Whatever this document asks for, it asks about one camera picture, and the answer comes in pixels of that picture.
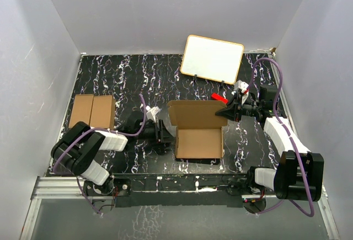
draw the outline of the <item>cardboard box lid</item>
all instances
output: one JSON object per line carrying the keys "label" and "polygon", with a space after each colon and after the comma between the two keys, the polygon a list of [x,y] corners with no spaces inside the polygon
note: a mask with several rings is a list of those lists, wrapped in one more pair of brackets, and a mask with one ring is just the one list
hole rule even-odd
{"label": "cardboard box lid", "polygon": [[93,98],[90,126],[105,129],[114,128],[115,99],[112,95],[99,95]]}
{"label": "cardboard box lid", "polygon": [[170,122],[179,129],[217,129],[228,120],[215,112],[226,107],[216,100],[171,100],[167,106]]}
{"label": "cardboard box lid", "polygon": [[76,95],[73,101],[72,112],[70,116],[70,122],[68,124],[69,128],[74,127],[74,125],[83,121],[84,123],[90,123],[90,114],[92,111],[93,95]]}

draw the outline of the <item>cable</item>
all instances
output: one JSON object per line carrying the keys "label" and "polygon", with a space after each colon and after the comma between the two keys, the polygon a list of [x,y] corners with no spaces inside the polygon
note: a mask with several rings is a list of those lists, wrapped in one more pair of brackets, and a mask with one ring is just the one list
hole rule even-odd
{"label": "cable", "polygon": [[113,190],[113,200],[116,201],[116,197],[118,195],[119,191],[117,190],[117,187],[115,187],[115,189]]}
{"label": "cable", "polygon": [[[250,83],[249,83],[249,86],[247,87],[247,90],[249,90],[250,86],[254,83],[254,75],[255,75],[255,68],[257,65],[260,64],[260,62],[262,61],[269,61],[271,62],[274,66],[276,66],[277,70],[278,70],[278,73],[280,75],[280,84],[278,86],[278,90],[277,90],[277,93],[275,95],[275,99],[274,99],[274,104],[273,104],[273,112],[275,114],[275,117],[277,118],[277,120],[279,121],[279,123],[283,126],[283,128],[285,129],[285,131],[287,132],[288,134],[288,137],[289,137],[289,140],[291,141],[292,143],[292,146],[293,146],[293,149],[296,153],[296,156],[297,156],[297,160],[298,160],[298,163],[299,163],[299,167],[300,167],[300,171],[302,173],[302,176],[303,176],[303,182],[304,182],[304,187],[305,187],[305,191],[306,191],[306,194],[307,194],[307,197],[308,197],[308,201],[309,201],[309,207],[310,207],[310,213],[308,213],[307,211],[305,211],[303,208],[301,208],[295,201],[293,200],[290,200],[290,202],[292,202],[295,207],[297,207],[302,213],[304,213],[306,216],[308,217],[313,217],[314,214],[315,214],[315,210],[314,210],[314,204],[313,204],[313,200],[311,198],[311,194],[310,194],[310,189],[309,189],[309,184],[308,184],[308,180],[307,180],[307,177],[305,175],[305,170],[304,170],[304,166],[303,166],[303,162],[300,158],[300,154],[299,154],[299,151],[298,151],[298,148],[296,146],[296,143],[294,142],[293,138],[291,137],[291,133],[288,129],[288,127],[283,124],[282,120],[280,119],[280,117],[278,116],[278,113],[277,113],[277,110],[276,110],[276,103],[278,101],[278,98],[280,96],[280,92],[281,92],[281,88],[282,88],[282,84],[283,84],[283,74],[282,74],[282,69],[281,67],[278,65],[277,62],[275,62],[273,59],[270,59],[270,58],[260,58],[258,59],[257,61],[254,62],[253,64],[253,70],[252,70],[252,76],[251,76],[251,80],[250,80]],[[270,210],[273,210],[275,208],[277,208],[278,206],[280,206],[282,204],[283,201],[279,201],[277,204],[275,204],[273,207],[269,208],[268,210],[264,210],[262,212],[258,212],[258,214],[263,214],[265,212],[268,212]]]}
{"label": "cable", "polygon": [[264,196],[265,196],[265,189],[263,189],[263,190],[262,190],[260,198],[258,198],[258,199],[254,199],[254,200],[252,200],[252,202],[257,202],[257,201],[260,201],[260,200],[262,200],[262,199],[263,199],[263,197],[264,197]]}
{"label": "cable", "polygon": [[93,131],[105,131],[105,132],[111,132],[111,133],[115,133],[115,134],[121,134],[121,135],[124,135],[124,136],[130,136],[130,137],[135,137],[137,135],[139,135],[142,130],[143,130],[143,127],[145,126],[145,123],[146,123],[146,103],[145,103],[145,100],[143,98],[143,95],[142,94],[139,94],[140,96],[140,99],[141,99],[141,102],[142,102],[142,105],[143,105],[143,121],[142,121],[142,124],[141,124],[141,127],[140,129],[138,130],[137,133],[135,134],[126,134],[124,132],[117,132],[117,131],[109,131],[107,129],[103,129],[103,128],[92,128],[92,129],[89,129],[88,131],[84,132],[82,135],[80,135],[79,138],[77,138],[76,140],[74,140],[72,142],[72,144],[69,145],[69,147],[64,151],[64,153],[62,153],[59,158],[56,160],[54,166],[53,166],[53,172],[55,174],[60,174],[58,173],[56,170],[57,170],[57,167],[59,166],[61,160],[64,158],[64,156],[81,140],[83,139],[85,136],[87,136],[88,134],[90,134],[91,132]]}
{"label": "cable", "polygon": [[103,209],[103,207],[106,207],[106,206],[112,207],[112,206],[115,206],[115,205],[114,204],[105,204],[105,205],[103,205],[102,207],[99,208],[99,211],[101,211]]}
{"label": "cable", "polygon": [[94,205],[93,203],[89,200],[89,198],[86,196],[86,194],[83,192],[83,189],[81,187],[81,184],[79,183],[79,180],[78,180],[78,177],[76,177],[76,181],[77,181],[77,185],[78,185],[78,188],[80,189],[81,191],[81,194],[82,196],[88,201],[88,203],[90,204],[90,206],[92,206],[93,210],[95,210],[96,213],[100,214],[100,215],[103,215],[103,213],[98,210]]}

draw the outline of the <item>red object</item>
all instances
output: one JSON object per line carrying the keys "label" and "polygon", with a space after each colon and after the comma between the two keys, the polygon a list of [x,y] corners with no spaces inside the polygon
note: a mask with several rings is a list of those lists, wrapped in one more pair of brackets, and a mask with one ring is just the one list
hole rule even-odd
{"label": "red object", "polygon": [[221,97],[220,95],[218,95],[218,94],[216,94],[216,93],[212,93],[211,98],[212,98],[213,100],[222,101],[222,102],[225,103],[225,104],[228,103],[228,100],[227,100],[227,99],[225,99],[224,97]]}

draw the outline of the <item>open cardboard box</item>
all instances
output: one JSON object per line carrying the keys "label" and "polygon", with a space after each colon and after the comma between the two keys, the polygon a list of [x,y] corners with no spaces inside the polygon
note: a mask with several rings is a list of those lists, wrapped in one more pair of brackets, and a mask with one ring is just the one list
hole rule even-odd
{"label": "open cardboard box", "polygon": [[185,159],[222,158],[222,126],[228,120],[215,112],[226,107],[216,100],[172,100],[168,102],[170,122],[176,126],[175,157]]}

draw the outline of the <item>gray wall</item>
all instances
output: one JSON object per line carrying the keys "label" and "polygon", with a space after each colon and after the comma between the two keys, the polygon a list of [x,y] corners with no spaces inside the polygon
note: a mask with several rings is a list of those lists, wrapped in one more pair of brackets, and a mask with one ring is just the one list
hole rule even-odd
{"label": "gray wall", "polygon": [[79,59],[50,0],[0,0],[0,239],[18,239]]}
{"label": "gray wall", "polygon": [[276,47],[302,0],[52,0],[80,52],[182,53],[190,34]]}
{"label": "gray wall", "polygon": [[[278,199],[266,201],[273,206]],[[320,213],[316,202],[314,207]],[[258,217],[226,206],[104,207],[103,212],[99,218],[85,200],[43,200],[31,240],[328,240],[321,215],[306,217],[289,201]]]}
{"label": "gray wall", "polygon": [[353,236],[352,3],[303,0],[277,49],[298,134],[324,156],[324,184],[342,239]]}

